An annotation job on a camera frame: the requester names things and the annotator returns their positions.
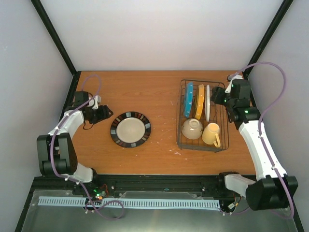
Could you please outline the white blue striped plate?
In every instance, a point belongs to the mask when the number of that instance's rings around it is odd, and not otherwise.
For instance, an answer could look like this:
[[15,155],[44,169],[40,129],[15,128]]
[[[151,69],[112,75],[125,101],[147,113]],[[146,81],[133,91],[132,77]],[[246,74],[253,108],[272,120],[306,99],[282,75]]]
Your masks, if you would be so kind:
[[207,122],[209,122],[209,120],[210,120],[210,106],[211,106],[210,86],[206,85],[206,90],[205,90],[205,120]]

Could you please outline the orange polka dot plate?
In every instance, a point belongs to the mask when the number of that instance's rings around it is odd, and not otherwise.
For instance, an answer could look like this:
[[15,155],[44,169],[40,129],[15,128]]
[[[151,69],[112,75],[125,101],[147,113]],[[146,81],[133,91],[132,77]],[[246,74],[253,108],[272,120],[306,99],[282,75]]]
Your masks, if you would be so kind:
[[204,99],[205,99],[205,87],[203,84],[199,85],[194,99],[194,118],[200,120],[204,107]]

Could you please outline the black striped plate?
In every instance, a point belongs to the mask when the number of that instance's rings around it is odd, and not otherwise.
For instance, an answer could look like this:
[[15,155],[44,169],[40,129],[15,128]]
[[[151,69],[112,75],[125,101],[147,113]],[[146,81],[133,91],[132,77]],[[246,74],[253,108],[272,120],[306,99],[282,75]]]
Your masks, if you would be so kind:
[[144,114],[130,111],[113,120],[110,136],[118,146],[136,148],[148,140],[151,130],[151,123]]

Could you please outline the teal polka dot plate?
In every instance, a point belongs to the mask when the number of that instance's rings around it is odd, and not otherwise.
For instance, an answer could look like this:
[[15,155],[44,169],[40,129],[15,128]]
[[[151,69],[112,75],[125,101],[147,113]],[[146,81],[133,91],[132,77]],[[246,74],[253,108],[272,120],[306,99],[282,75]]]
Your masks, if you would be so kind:
[[183,101],[183,115],[186,118],[189,118],[191,113],[193,93],[194,93],[194,85],[192,82],[189,82],[185,88],[184,101]]

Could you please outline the yellow ceramic mug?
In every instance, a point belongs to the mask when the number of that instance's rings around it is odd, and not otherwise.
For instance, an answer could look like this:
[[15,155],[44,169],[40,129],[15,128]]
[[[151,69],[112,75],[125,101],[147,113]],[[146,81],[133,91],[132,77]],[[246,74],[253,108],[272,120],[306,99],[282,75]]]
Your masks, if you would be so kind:
[[216,123],[209,123],[202,133],[202,141],[207,145],[214,145],[216,148],[219,148],[221,146],[219,135],[219,125]]

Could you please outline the cream ceramic bowl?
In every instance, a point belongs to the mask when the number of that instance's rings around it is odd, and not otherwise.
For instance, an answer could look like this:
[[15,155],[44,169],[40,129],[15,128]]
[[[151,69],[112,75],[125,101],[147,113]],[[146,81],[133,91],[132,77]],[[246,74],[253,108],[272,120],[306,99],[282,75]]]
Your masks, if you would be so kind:
[[202,123],[196,118],[187,119],[182,125],[182,134],[191,140],[199,139],[202,135]]

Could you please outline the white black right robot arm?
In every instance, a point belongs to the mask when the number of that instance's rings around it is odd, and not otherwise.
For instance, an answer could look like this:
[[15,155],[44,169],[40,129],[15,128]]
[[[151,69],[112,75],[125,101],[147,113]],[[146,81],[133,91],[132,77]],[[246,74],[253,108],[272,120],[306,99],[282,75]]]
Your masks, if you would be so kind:
[[229,172],[224,173],[223,183],[228,190],[246,198],[254,210],[290,208],[294,214],[293,195],[298,187],[294,176],[288,176],[281,166],[267,138],[261,114],[251,106],[251,85],[241,76],[230,77],[226,89],[215,87],[211,101],[222,105],[228,120],[235,124],[243,137],[256,171],[256,180]]

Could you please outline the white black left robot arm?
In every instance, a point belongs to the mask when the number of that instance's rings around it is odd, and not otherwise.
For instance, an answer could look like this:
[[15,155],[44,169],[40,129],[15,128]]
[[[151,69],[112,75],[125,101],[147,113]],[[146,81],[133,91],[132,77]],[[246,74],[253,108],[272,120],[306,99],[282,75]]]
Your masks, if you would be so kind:
[[63,117],[56,127],[48,134],[37,138],[41,174],[83,183],[84,190],[89,194],[98,193],[100,182],[94,178],[95,170],[78,162],[72,139],[81,125],[86,122],[95,125],[112,115],[113,112],[108,106],[101,105],[101,97],[98,94],[75,92],[73,101],[65,108]]

